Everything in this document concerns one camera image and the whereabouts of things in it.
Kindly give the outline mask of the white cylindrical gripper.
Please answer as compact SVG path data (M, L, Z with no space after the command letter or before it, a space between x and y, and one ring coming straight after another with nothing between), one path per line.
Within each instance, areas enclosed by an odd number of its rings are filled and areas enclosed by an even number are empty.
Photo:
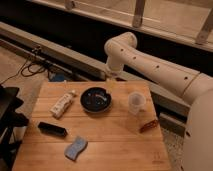
M112 70L109 66L106 66L105 73L108 77L106 79L107 90L112 91L116 83L115 79L121 75L121 70Z

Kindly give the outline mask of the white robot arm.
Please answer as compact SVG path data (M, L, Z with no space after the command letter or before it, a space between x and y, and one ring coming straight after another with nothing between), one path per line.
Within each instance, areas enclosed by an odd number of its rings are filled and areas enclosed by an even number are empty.
M117 76L127 65L189 104L181 170L213 171L213 77L140 52L136 46L132 32L108 39L107 74Z

